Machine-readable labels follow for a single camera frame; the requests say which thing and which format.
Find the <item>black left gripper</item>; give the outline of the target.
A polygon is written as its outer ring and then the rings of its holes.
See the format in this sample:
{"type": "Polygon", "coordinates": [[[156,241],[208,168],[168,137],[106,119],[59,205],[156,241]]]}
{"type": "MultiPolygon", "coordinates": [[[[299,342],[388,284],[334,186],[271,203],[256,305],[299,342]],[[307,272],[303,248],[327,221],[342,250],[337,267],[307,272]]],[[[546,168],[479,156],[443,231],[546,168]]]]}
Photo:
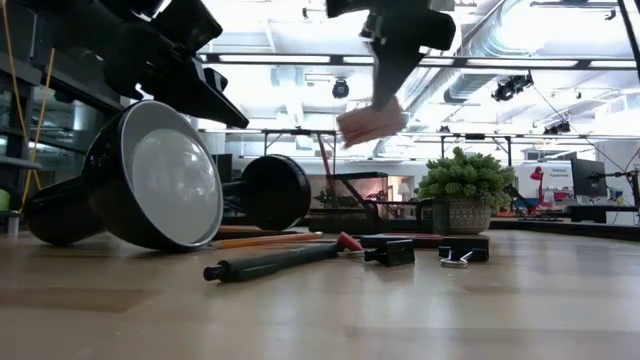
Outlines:
{"type": "Polygon", "coordinates": [[[223,94],[224,76],[204,68],[196,53],[222,34],[202,0],[104,0],[122,22],[115,49],[105,58],[107,85],[140,100],[157,101],[198,118],[246,128],[248,118],[223,94]]]}

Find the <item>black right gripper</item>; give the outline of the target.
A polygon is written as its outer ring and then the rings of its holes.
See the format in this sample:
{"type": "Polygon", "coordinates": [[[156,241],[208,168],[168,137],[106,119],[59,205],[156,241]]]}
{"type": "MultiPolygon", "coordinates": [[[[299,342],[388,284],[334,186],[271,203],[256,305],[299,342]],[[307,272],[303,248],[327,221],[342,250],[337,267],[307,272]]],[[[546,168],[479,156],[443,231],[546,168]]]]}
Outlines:
{"type": "Polygon", "coordinates": [[[368,11],[361,38],[415,47],[372,48],[372,107],[382,111],[424,57],[418,47],[449,50],[456,24],[449,14],[433,10],[430,0],[326,0],[328,18],[358,11],[368,11]]]}

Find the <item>pink sticky note pad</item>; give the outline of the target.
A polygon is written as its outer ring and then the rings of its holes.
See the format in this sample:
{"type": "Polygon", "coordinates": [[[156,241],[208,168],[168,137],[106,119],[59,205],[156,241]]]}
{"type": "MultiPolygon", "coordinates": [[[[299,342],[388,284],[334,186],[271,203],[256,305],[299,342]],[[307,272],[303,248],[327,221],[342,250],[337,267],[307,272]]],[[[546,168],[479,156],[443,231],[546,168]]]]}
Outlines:
{"type": "Polygon", "coordinates": [[[342,133],[345,149],[395,135],[406,126],[402,108],[396,97],[393,97],[381,111],[367,106],[338,116],[336,122],[342,133]]]}

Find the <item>yellow wooden pencil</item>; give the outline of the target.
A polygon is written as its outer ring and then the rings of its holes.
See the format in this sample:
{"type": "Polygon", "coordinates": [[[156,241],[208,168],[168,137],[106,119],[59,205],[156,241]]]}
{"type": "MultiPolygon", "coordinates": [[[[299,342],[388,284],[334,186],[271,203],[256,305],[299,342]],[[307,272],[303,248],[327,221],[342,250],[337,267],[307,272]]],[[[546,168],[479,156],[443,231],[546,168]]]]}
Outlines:
{"type": "Polygon", "coordinates": [[[316,240],[323,237],[322,232],[306,232],[284,235],[269,235],[249,238],[237,238],[237,239],[225,239],[213,241],[209,244],[209,247],[214,249],[231,249],[231,248],[244,248],[252,246],[269,245],[284,242],[299,242],[307,240],[316,240]]]}

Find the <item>black pen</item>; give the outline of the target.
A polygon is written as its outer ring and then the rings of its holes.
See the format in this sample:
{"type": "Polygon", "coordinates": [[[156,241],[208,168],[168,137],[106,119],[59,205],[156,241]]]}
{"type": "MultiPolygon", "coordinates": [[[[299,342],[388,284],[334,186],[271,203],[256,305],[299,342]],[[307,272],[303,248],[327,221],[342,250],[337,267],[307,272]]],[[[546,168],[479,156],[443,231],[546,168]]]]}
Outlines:
{"type": "Polygon", "coordinates": [[[441,237],[427,237],[416,238],[408,236],[362,236],[359,238],[359,242],[363,248],[377,248],[394,241],[409,241],[411,240],[413,246],[419,249],[435,249],[442,241],[441,237]]]}
{"type": "Polygon", "coordinates": [[[337,257],[342,250],[344,247],[335,243],[314,245],[251,258],[221,260],[215,266],[205,267],[203,278],[206,281],[219,280],[224,283],[245,282],[274,274],[283,269],[332,259],[337,257]]]}

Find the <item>black binder clip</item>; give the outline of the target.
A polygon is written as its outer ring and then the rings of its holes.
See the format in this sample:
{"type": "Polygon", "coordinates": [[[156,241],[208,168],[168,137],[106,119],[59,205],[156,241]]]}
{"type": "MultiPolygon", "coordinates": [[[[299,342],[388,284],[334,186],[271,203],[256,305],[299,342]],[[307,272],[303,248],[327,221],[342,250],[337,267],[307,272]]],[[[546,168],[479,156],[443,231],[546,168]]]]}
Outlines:
{"type": "Polygon", "coordinates": [[[438,245],[438,255],[443,267],[486,263],[490,258],[490,239],[483,235],[445,237],[438,245]]]}
{"type": "Polygon", "coordinates": [[[413,264],[415,262],[415,247],[410,239],[387,241],[375,250],[364,252],[364,261],[375,261],[386,267],[413,264]]]}

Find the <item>black mesh desk organizer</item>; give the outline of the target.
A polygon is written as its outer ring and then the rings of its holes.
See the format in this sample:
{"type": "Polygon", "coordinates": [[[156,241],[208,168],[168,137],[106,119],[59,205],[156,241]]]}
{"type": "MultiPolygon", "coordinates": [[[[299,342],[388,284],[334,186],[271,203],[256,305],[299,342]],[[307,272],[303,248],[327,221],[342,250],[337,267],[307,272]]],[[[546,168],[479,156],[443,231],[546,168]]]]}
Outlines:
{"type": "Polygon", "coordinates": [[[329,175],[312,198],[309,229],[352,235],[436,233],[447,229],[448,205],[434,199],[395,201],[394,186],[382,172],[329,175]]]}

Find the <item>black office desk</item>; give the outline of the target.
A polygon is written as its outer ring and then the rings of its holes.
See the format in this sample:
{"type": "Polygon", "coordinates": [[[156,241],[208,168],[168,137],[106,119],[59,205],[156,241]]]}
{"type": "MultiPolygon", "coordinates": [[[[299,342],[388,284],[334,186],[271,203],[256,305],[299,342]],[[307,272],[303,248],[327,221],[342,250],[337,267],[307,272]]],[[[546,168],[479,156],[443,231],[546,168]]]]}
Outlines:
{"type": "Polygon", "coordinates": [[[634,206],[625,205],[569,205],[565,208],[572,222],[592,221],[595,223],[606,222],[607,212],[637,212],[634,206]]]}

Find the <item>black desk lamp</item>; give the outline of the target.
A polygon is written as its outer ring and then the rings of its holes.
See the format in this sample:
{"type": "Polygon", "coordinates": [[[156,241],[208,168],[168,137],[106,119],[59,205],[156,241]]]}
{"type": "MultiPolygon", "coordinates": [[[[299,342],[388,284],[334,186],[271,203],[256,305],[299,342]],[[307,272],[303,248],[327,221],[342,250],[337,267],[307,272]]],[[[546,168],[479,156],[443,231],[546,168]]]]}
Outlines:
{"type": "Polygon", "coordinates": [[[222,182],[185,117],[147,100],[110,119],[80,174],[38,191],[23,216],[36,238],[55,246],[109,232],[139,247],[182,253],[214,239],[228,197],[257,227],[281,231],[308,213],[311,186],[304,170],[279,154],[256,158],[238,180],[222,182]]]}

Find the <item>black spotlight cluster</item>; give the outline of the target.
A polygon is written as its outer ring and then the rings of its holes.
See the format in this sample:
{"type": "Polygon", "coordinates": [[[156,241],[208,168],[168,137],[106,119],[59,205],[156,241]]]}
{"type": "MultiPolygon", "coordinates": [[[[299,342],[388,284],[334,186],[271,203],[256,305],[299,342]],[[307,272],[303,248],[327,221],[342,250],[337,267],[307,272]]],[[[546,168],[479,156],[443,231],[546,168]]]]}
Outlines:
{"type": "Polygon", "coordinates": [[[531,72],[526,75],[514,75],[497,83],[496,90],[491,97],[496,102],[511,100],[515,95],[522,93],[526,88],[534,84],[531,72]]]}

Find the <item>green potted artificial plant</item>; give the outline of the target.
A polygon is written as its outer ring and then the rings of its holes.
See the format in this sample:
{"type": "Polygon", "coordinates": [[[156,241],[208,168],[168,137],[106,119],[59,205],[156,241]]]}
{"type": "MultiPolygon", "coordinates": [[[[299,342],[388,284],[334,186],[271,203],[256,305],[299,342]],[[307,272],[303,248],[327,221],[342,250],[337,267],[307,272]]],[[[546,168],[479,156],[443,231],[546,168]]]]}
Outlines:
{"type": "Polygon", "coordinates": [[[419,182],[419,199],[448,204],[449,231],[478,235],[489,228],[492,211],[511,203],[507,188],[515,180],[514,169],[502,166],[491,155],[466,155],[460,147],[452,158],[429,160],[427,175],[419,182]]]}

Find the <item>red desk lamp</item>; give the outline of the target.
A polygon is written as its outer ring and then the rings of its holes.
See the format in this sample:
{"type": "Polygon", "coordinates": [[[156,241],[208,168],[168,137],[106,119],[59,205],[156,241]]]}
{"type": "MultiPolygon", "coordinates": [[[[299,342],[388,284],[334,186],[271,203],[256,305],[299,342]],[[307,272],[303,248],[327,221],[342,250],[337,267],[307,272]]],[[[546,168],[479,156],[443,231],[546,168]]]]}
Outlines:
{"type": "Polygon", "coordinates": [[[543,193],[543,181],[544,181],[544,171],[540,166],[537,166],[534,171],[531,173],[530,178],[535,180],[538,183],[537,193],[536,193],[536,203],[535,206],[539,206],[544,199],[543,193]]]}

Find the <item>black computer monitor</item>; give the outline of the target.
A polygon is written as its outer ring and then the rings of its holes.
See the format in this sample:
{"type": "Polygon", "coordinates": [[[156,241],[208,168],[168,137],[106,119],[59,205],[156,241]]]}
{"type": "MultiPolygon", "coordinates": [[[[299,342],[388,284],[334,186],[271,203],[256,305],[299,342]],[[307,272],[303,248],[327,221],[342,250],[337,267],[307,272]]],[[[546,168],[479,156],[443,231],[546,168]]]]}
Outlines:
{"type": "Polygon", "coordinates": [[[572,159],[571,171],[576,196],[602,197],[607,195],[605,164],[599,161],[572,159]]]}

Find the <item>silver ventilation duct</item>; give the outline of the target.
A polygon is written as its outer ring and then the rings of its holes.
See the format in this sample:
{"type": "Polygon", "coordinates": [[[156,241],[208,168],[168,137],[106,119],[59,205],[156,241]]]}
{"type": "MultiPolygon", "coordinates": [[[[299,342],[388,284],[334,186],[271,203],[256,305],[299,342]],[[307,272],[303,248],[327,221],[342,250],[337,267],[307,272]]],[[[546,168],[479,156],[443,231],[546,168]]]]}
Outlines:
{"type": "MultiPolygon", "coordinates": [[[[542,30],[535,30],[540,19],[530,6],[534,0],[505,0],[479,30],[462,46],[467,57],[529,56],[544,46],[542,30]]],[[[493,74],[471,74],[462,70],[444,92],[451,103],[464,103],[494,78],[493,74]]]]}

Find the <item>black aluminium table frame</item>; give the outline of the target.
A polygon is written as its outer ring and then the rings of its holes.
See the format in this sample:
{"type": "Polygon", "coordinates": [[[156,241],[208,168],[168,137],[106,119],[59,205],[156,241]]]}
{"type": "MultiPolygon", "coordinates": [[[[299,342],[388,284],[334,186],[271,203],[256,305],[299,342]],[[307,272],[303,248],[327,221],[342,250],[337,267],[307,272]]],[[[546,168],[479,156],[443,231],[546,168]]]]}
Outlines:
{"type": "Polygon", "coordinates": [[[608,225],[599,223],[574,223],[562,221],[529,221],[522,219],[492,219],[489,229],[532,231],[569,236],[582,236],[640,242],[640,226],[631,225],[608,225]]]}

